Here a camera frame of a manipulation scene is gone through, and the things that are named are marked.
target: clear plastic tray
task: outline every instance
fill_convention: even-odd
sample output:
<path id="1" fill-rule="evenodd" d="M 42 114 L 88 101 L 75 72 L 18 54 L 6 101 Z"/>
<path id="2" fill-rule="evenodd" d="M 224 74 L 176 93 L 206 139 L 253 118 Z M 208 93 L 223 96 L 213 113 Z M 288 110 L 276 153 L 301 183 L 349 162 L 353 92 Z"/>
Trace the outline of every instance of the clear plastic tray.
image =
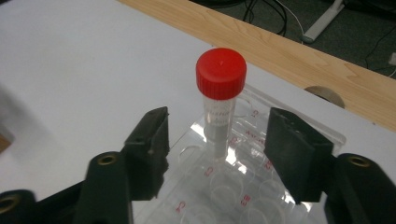
<path id="1" fill-rule="evenodd" d="M 304 223 L 311 204 L 294 203 L 263 153 L 272 106 L 287 109 L 246 85 L 237 98 L 223 162 L 205 149 L 204 119 L 192 124 L 172 147 L 179 153 L 178 167 L 143 223 Z M 339 152 L 346 141 L 343 135 L 302 118 L 334 142 L 334 154 Z"/>

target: white table surface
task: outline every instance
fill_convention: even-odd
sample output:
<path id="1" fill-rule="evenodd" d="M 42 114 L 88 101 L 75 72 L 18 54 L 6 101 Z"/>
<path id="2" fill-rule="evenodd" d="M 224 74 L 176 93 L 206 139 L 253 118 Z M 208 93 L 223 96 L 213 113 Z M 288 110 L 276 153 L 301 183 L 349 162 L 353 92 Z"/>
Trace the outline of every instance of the white table surface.
<path id="1" fill-rule="evenodd" d="M 30 189 L 42 200 L 81 181 L 92 157 L 120 150 L 164 105 L 172 146 L 203 112 L 195 63 L 211 48 L 113 0 L 0 6 L 0 131 L 14 138 L 0 154 L 0 192 Z M 396 133 L 251 64 L 247 83 L 342 134 L 342 152 L 376 161 L 396 182 Z M 320 206 L 313 219 L 324 222 Z"/>

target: centrifuge tube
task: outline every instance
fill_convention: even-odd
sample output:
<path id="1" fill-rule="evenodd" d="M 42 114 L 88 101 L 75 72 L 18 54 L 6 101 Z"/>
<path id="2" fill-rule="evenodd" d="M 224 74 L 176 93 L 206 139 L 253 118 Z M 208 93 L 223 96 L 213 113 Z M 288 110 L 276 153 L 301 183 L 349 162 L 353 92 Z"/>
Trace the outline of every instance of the centrifuge tube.
<path id="1" fill-rule="evenodd" d="M 215 159 L 227 157 L 236 96 L 244 89 L 247 65 L 232 49 L 211 49 L 196 64 L 197 86 L 204 96 L 206 147 Z"/>

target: wooden surface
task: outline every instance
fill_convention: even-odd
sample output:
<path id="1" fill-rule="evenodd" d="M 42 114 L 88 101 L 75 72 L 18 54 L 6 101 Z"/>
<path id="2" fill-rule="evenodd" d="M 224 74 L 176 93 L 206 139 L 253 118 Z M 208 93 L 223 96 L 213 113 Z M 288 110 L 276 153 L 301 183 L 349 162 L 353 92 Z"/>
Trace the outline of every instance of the wooden surface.
<path id="1" fill-rule="evenodd" d="M 337 92 L 346 110 L 396 131 L 396 81 L 187 0 L 120 0 L 300 88 Z"/>

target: red screw cap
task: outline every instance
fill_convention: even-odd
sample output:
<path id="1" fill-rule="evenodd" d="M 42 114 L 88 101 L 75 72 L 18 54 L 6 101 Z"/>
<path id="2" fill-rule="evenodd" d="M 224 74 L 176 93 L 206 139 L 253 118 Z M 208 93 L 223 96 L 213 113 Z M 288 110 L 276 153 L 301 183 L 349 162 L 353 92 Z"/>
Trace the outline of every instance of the red screw cap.
<path id="1" fill-rule="evenodd" d="M 247 64 L 232 49 L 211 49 L 196 64 L 197 86 L 203 95 L 214 100 L 229 100 L 245 86 Z"/>

